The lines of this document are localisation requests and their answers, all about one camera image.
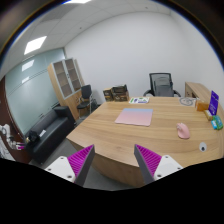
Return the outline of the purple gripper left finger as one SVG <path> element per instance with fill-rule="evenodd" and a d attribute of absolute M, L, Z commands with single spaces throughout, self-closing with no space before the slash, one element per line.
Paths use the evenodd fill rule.
<path fill-rule="evenodd" d="M 46 171 L 83 186 L 94 156 L 95 146 L 90 145 L 69 157 L 60 156 L 46 168 Z"/>

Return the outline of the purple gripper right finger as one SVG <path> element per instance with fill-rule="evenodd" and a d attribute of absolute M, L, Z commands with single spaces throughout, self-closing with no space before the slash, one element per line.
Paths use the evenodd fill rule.
<path fill-rule="evenodd" d="M 145 184 L 152 183 L 182 169 L 182 166 L 171 156 L 160 156 L 138 144 L 134 146 L 134 155 Z"/>

